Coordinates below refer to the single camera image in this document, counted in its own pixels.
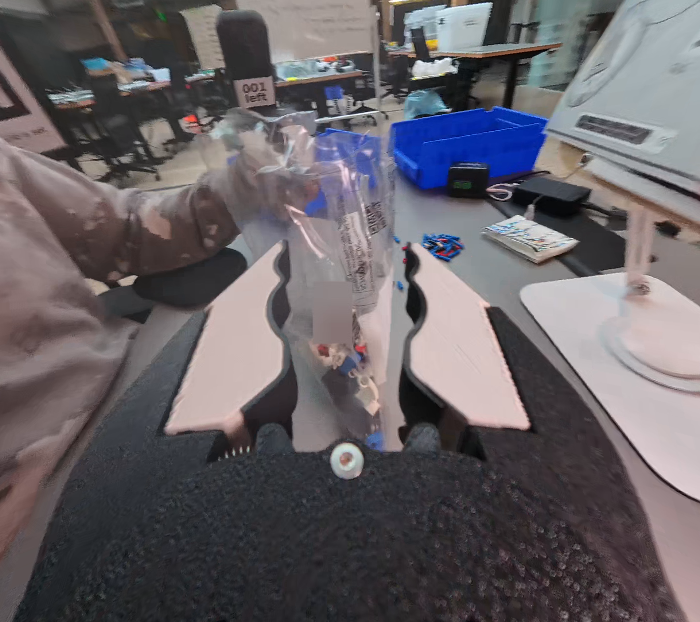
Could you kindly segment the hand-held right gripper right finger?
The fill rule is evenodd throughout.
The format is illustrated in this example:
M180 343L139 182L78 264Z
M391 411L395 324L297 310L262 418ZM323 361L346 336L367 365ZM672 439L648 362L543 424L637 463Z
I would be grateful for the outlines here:
M408 290L418 301L407 375L468 425L529 431L490 304L420 244L407 246L406 260Z

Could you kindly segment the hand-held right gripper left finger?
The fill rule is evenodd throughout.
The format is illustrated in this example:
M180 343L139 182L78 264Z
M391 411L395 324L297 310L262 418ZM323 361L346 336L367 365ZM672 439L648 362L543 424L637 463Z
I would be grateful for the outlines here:
M277 242L210 304L165 434L254 436L269 423L291 432L298 382L284 334L290 278L288 246Z

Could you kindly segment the large clear toy brick bag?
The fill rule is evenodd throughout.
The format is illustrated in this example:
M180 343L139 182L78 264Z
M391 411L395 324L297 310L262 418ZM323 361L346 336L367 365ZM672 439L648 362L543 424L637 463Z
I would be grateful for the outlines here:
M282 216L267 208L246 210L240 233L255 260L277 242L288 246L291 313L284 334L300 393L309 394L320 413L311 421L330 421L321 442L347 438L383 451L395 165L388 139L374 133L365 134L381 137L381 162L316 162L317 127L313 111L283 109L270 116L234 108L200 147L208 166L233 165L243 155L254 170L275 167L307 180L304 196L286 204Z

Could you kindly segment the person's left forearm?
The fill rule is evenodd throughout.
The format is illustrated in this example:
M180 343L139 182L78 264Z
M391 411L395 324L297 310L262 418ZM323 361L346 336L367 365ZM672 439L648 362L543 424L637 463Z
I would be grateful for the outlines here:
M1 323L83 307L85 279L117 282L208 259L245 211L285 214L305 177L243 155L179 191L117 189L1 141Z

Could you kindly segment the wooden top background desk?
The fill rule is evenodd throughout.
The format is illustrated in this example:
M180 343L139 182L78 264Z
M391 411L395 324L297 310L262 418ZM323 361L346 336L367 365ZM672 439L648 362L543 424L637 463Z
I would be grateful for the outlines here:
M450 58L458 62L458 69L453 74L441 74L426 77L407 77L406 84L391 81L389 94L397 100L406 98L412 92L436 89L449 85L456 95L455 111L467 111L472 96L473 77L483 64L493 61L503 62L507 66L505 86L501 106L511 109L517 89L518 68L521 62L531 61L543 53L556 51L563 46L562 41L538 41L535 43L501 43L491 46L480 46L465 52L434 51L430 54L433 59Z
M328 87L352 87L356 79L363 77L361 70L340 74L317 74L275 82L276 102L290 107L312 106L316 111L316 123L325 127L336 120L330 116L326 89Z

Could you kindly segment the cluttered background desk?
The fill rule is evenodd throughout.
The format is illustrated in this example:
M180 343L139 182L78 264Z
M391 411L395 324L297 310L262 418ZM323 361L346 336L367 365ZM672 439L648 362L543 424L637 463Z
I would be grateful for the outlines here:
M161 80L151 74L150 79L127 84L118 82L143 137L160 161L158 165L174 157L196 135L213 128L229 107L215 72L176 73L174 83L170 80L171 76L172 73L165 69ZM97 145L100 134L90 109L90 85L86 88L49 90L47 97L59 123L67 127L78 149L83 154L95 155L105 163Z

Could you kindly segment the pile of blue toy pins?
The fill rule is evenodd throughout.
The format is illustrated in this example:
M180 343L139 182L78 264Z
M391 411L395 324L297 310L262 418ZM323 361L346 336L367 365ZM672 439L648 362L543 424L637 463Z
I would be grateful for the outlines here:
M422 247L435 259L450 262L464 250L464 244L456 235L426 233Z

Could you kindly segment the small printed booklet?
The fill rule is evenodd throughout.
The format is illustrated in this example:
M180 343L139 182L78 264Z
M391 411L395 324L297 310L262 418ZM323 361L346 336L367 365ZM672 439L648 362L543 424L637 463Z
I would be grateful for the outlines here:
M535 264L563 256L579 245L578 240L521 215L486 226L482 235Z

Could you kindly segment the blue storage bin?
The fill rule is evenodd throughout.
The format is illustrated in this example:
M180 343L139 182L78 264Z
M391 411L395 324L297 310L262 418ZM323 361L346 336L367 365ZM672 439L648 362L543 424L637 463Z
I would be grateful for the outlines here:
M348 161L354 158L381 162L382 154L380 136L328 128L314 138L316 162Z
M390 128L396 167L422 190L444 188L457 162L483 163L491 178L533 170L548 120L503 107L403 120Z

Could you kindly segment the small black box green display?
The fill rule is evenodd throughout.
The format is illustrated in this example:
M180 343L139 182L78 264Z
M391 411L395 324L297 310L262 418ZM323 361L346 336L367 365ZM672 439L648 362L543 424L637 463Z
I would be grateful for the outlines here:
M449 197L483 199L488 195L491 168L485 162L455 162L447 172Z

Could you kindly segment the black power adapter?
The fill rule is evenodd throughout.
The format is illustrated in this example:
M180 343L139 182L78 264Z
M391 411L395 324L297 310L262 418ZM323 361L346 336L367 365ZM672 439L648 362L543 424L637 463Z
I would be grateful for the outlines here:
M514 205L532 207L544 215L568 218L588 203L591 189L548 177L534 177L519 183L512 191Z

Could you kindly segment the pale blue plastic bag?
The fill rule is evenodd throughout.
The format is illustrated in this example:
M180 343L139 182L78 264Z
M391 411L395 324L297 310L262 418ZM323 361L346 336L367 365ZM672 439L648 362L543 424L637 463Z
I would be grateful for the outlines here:
M403 120L415 120L450 113L437 88L410 92L404 101Z

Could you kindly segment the white plastic bags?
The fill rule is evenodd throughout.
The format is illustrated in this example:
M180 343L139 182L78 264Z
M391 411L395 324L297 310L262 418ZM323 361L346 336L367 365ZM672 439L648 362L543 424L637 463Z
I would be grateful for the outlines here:
M417 59L411 68L411 77L414 80L441 77L456 74L458 67L451 57L442 57L423 61Z

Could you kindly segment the white box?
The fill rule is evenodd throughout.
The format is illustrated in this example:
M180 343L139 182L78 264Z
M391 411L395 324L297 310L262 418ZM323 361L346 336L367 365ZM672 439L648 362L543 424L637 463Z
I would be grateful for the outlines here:
M493 4L490 2L443 8L436 14L437 51L466 53L484 45Z

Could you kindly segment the wall poster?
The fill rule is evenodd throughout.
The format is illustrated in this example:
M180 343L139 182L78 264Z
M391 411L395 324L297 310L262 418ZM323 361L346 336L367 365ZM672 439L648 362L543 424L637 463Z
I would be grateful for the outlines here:
M1 49L1 139L35 154L48 154L66 142Z

